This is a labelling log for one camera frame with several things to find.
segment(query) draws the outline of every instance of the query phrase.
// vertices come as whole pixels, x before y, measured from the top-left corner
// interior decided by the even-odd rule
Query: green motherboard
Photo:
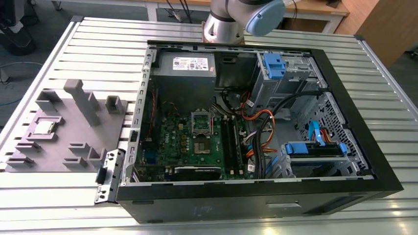
[[[244,121],[234,120],[236,130],[243,130]],[[230,136],[224,130],[226,121],[220,117],[207,119],[195,117],[194,129],[202,130],[208,128],[210,135],[192,135],[191,117],[169,115],[161,120],[160,138],[157,150],[145,149],[136,161],[136,171],[140,181],[161,182],[171,181],[171,173],[177,166],[219,167],[222,170],[219,180],[248,179],[246,172],[246,163],[243,163],[240,148],[235,156],[226,156],[226,140],[236,142],[240,146],[238,131],[236,136]],[[232,158],[235,170],[230,170]]]

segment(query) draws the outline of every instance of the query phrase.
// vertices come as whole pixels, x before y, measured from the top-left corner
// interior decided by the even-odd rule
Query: blue tab
[[[348,148],[344,143],[339,143],[339,148],[342,153],[346,155],[348,153]]]
[[[268,78],[279,80],[286,73],[286,62],[282,60],[282,56],[276,53],[264,54],[264,64],[268,71]]]
[[[294,150],[292,150],[292,147],[291,147],[290,144],[286,144],[286,145],[284,145],[284,148],[286,148],[286,153],[287,153],[287,154],[294,153]]]
[[[320,136],[319,122],[312,120],[311,123],[308,124],[308,130],[307,130],[308,140],[312,140],[314,134],[315,134],[315,141],[319,143],[320,146],[324,146],[326,143],[322,140],[322,136]]]
[[[290,143],[294,149],[294,154],[307,154],[306,143]]]
[[[279,160],[279,157],[275,156],[274,159],[270,161],[268,165],[267,165],[267,168],[266,168],[266,174],[270,172],[274,164],[276,163],[276,161]]]

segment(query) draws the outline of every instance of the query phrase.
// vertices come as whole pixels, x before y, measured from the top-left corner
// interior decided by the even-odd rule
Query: power supply label
[[[207,58],[175,57],[172,60],[172,70],[208,71]]]

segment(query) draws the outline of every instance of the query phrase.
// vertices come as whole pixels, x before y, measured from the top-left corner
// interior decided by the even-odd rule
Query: label sticker
[[[172,60],[172,70],[208,71],[207,58],[175,57]]]
[[[248,159],[248,167],[247,167],[247,171],[248,172],[255,172],[255,165],[252,163],[252,161]]]
[[[247,101],[246,101],[246,104],[247,104],[250,107],[254,106],[254,102],[252,102],[251,100],[247,100]]]

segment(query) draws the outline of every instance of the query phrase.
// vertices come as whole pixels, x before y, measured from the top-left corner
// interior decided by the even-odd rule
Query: aluminum table
[[[0,133],[0,169],[37,110],[41,89],[64,92],[83,79],[97,99],[129,101],[119,147],[127,148],[147,40],[202,41],[198,24],[84,18],[71,22]],[[352,36],[274,31],[252,45],[326,51],[405,190],[326,216],[137,224],[117,205],[93,206],[95,173],[0,173],[0,233],[80,234],[403,234],[418,231],[418,112],[368,45]]]

